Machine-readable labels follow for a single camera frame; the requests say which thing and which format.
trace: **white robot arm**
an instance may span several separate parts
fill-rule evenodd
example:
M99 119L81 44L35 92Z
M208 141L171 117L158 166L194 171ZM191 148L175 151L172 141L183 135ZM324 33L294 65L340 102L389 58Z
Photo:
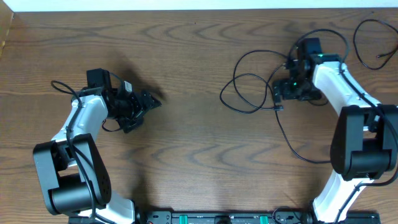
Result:
M318 38L301 41L297 54L298 60L287 67L290 78L273 83L274 101L279 102L280 97L320 100L322 92L339 115L330 149L333 172L321 194L312 202L315 223L335 223L346 219L349 207L364 189L356 186L380 178L395 167L397 160L391 130L358 92L372 105L377 105L395 127L398 126L398 110L394 105L382 105L366 93L337 54L322 53ZM363 131L377 134L374 139L363 139Z
M146 112L161 104L145 90L134 93L131 84L122 80L118 89L112 88L109 74L100 68L87 71L88 87L72 98L72 111L60 132L34 149L47 210L53 215L68 215L69 223L136 221L134 203L112 190L95 139L106 118L115 119L128 133L142 124ZM76 165L79 173L58 174Z

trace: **cable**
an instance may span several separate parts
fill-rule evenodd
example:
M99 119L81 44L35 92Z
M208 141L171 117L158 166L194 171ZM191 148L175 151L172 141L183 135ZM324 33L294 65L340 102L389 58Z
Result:
M102 129L103 129L104 131L106 131L106 132L115 132L115 131L120 131L120 130L123 129L122 127L120 127L120 128L118 128L118 129L115 129L115 130L109 130L109 129L107 129L107 128L104 127L105 123L106 123L106 119L102 122Z
M106 218L104 218L104 217L102 217L101 215L98 215L98 214L96 214L96 218L97 218L99 221L103 222L103 223L115 224L115 222L112 222L111 220L108 220L108 219L106 219Z
M239 65L239 63L240 63L240 61L242 61L242 59L243 59L245 56L247 56L247 55L249 55L249 54L251 54L251 53L254 53L254 52L270 52L270 53L274 53L274 54L280 55L280 56L282 56L283 58L288 58L288 56L286 56L286 55L284 55L284 54L281 54L281 53L279 53L279 52L275 52L275 51L273 51L273 50L253 50L253 51L250 51L250 52L244 54L244 55L238 60L238 62L236 62L236 65L235 65L235 68L234 68L234 72L233 72L233 78L232 78L232 80L230 80L230 81L221 89L221 92L220 92L220 101L222 102L222 104L224 104L227 108L229 108L229 109L231 109L231 110L233 110L233 111L235 111L235 112L242 113L242 114L252 114L252 113L254 113L254 112L258 111L258 110L273 110L273 111L275 111L275 117L276 117L276 120L277 120L278 125L279 125L279 127L280 127L280 130L282 131L282 134L283 134L283 136L284 136L284 138L285 138L285 140L286 140L286 143L287 143L288 147L290 148L290 150L293 152L293 154L295 154L299 159L301 159L301 160L303 160L303 161L305 161L305 162L312 163L312 164L326 164L326 163L330 163L330 161L313 161L313 160L310 160L310 159L306 159L306 158L300 156L300 155L293 149L293 147L292 147L292 146L290 145L290 143L289 143L289 140L287 139L287 136L286 136L286 134L285 134L285 131L284 131L284 129L283 129L283 127L282 127L280 121L279 121L279 117L278 117L278 113L277 113L277 111L283 110L283 106L278 106L278 105L276 105L274 99L272 98L272 102L273 102L273 104L274 104L273 107L269 107L269 108L263 108L263 107L262 107L262 106L264 106L264 103L265 103L266 100L267 100L267 90L268 90L268 88L270 89L271 95L274 95L273 92L272 92L272 88L271 88L271 86L269 85L269 82L270 82L271 78L274 76L274 74L275 74L281 67L283 67L283 66L285 65L284 63L281 64L281 65L279 65L279 66L271 73L271 75L270 75L270 77L268 78L268 80L265 80L265 79L261 78L260 76L258 76L258 75L256 75L256 74L253 74L253 73L244 73L244 74L235 76L235 74L236 74L236 69L237 69L237 67L238 67L238 65ZM266 84L266 90L265 90L265 93L264 93L264 98L263 98L263 100L262 100L262 103L261 103L259 106L255 106L255 105L253 105L252 103L248 102L248 100L245 99L245 97L243 97L243 96L240 94L240 92L238 91L238 88L236 87L236 84L235 84L235 80L238 79L238 78L240 78L240 77L244 77L244 76L254 76L254 77L260 79L261 81L263 81L263 82ZM239 96L243 101L245 101L247 104L249 104L250 106L252 106L253 108L255 108L254 110L251 110L251 111L239 110L239 109L236 109L236 108L230 106L229 104L227 104L227 103L224 101L224 99L223 99L223 92L224 92L224 90L226 89L226 87L228 87L229 84L231 84L231 83L234 83L234 89L235 89L236 93L238 94L238 96Z
M70 93L68 93L68 92L65 91L65 90L61 90L61 89L57 88L57 87L54 85L54 83L57 83L57 84L59 84L59 85L64 86L65 88L67 88L67 89L70 91ZM93 188L93 186L91 185L91 181L90 181L89 178L88 178L88 175L87 175L87 173L86 173L86 170L85 170L84 167L83 167L83 164L81 163L79 157L77 156L76 151L78 151L78 149L73 145L73 140L70 139L70 134L71 134L72 131L73 131L71 127L72 127L73 124L75 123L75 120L76 120L76 118L77 118L77 116L78 116L80 110L81 110L82 107L83 107L83 103L81 102L81 99L80 99L80 97L76 94L76 92L75 92L72 88L70 88L68 85L66 85L66 84L64 84L64 83L62 83L62 82L60 82L60 81L52 80L52 81L51 81L51 86L54 87L56 90L61 91L62 93L72 94L72 95L77 99L77 101L78 101L77 110L76 110L75 113L73 114L71 120L69 121L69 124L68 124L67 127L66 127L66 130L67 130L67 133L66 133L66 135L67 135L67 144L68 144L68 147L69 147L69 149L70 149L70 152L72 153L72 156L73 156L73 157L75 158L75 160L76 160L76 164L77 164L78 168L80 169L81 174L83 175L83 178L84 178L84 180L85 180L85 182L86 182L86 185L87 185L87 188L88 188L88 192L90 193L90 197L91 197L91 210L92 210L92 213L91 213L91 216L90 216L89 218L92 219L92 220L95 220L95 218L96 218L96 202L95 202L95 197L94 197L94 188Z
M288 209L290 209L289 206L280 206L280 207L277 207L277 208L272 212L271 218L276 222L276 224L281 224L279 221L276 220L276 216L275 216L275 215L276 215L276 212L277 212L278 210L282 209L282 208L288 208ZM299 217L296 215L296 212L293 212L293 214L294 214L294 216L296 217L297 220L300 220L299 222L294 223L294 224L300 224L300 223L301 223L301 217L299 218Z
M308 102L312 105L312 106L325 106L329 103L329 100L326 100L326 102L324 103L314 103L312 100L308 100Z
M120 93L123 92L124 89L125 89L125 86L123 85L123 80L120 77L118 77L117 75L115 75L113 72L109 72L109 74L111 74L112 76L114 76L116 79L118 79L120 81L120 91L119 92ZM120 131L120 130L123 129L122 127L120 127L118 129L115 129L115 130L109 130L109 129L105 128L105 126L104 126L105 122L106 122L106 119L102 122L101 127L106 132L115 132L115 131Z
M397 47L394 48L394 50L392 50L392 51L390 51L390 52L388 52L388 53L386 53L386 54L379 54L379 55L376 56L376 58L381 58L381 57L388 56L388 58L386 58L385 61L384 61L380 66L378 66L378 67L370 67L370 66L367 65L365 62L363 62L363 60L362 60L361 57L359 56L358 48L357 48L357 46L356 46L356 33L357 33L357 31L359 30L359 28L361 27L361 25L363 25L365 22L378 22L378 23L380 23L380 24L382 24L382 25L385 25L385 26L391 28L391 29L394 30L397 34L398 34L398 30L397 30L395 27L393 27L392 25L390 25L390 24L388 24L388 23L386 23L386 22L377 20L377 19L366 19L366 20L362 21L361 23L359 23L358 26L355 28L354 37L353 37L353 44L354 44L354 49L355 49L355 53L356 53L356 56L357 56L358 60L359 60L366 68L368 68L368 69L371 69L371 70L379 70L379 69L381 69L382 67L384 67L384 66L387 64L387 62L390 61L390 59L392 58L392 56L394 56L394 54L397 52L397 50L398 50L398 44L397 44Z
M94 170L93 165L91 164L90 160L86 157L86 155L84 155L84 153L82 153L78 148L75 147L75 151L77 154L79 154L86 162L87 164L90 166L90 168L92 170Z

